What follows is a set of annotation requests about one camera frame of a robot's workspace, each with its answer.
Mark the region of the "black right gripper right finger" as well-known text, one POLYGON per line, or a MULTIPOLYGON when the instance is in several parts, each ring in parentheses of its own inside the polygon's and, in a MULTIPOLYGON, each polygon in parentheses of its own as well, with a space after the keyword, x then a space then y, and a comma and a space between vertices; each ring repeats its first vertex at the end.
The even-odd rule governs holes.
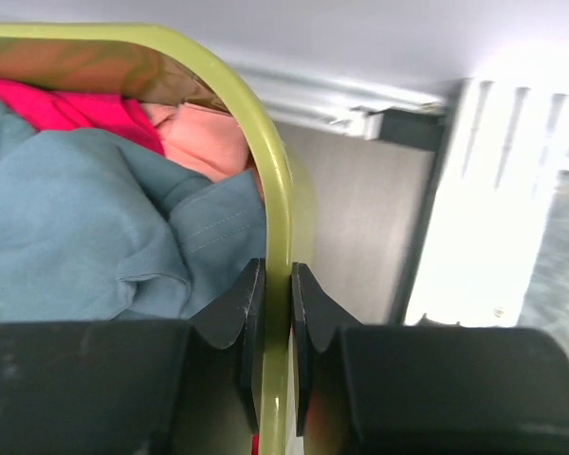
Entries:
POLYGON ((365 325, 291 276, 308 454, 569 454, 569 359, 528 328, 365 325))

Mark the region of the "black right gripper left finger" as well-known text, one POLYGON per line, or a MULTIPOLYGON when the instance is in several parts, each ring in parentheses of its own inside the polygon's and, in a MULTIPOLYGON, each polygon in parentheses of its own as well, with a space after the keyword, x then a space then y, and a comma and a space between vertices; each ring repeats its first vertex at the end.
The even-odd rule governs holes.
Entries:
POLYGON ((188 320, 0 324, 0 454, 248 454, 266 267, 188 320))

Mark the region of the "olive green plastic bin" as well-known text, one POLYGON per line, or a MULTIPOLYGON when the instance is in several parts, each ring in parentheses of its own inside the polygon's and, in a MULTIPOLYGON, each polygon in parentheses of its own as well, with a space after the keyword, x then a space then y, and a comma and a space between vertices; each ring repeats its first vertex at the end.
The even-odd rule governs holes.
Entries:
POLYGON ((266 306, 260 445, 283 454, 295 438, 290 276, 313 255, 315 196, 263 104, 221 59, 171 29, 141 24, 0 23, 0 78, 46 89, 119 92, 145 102, 191 100, 230 112, 266 199, 266 306))

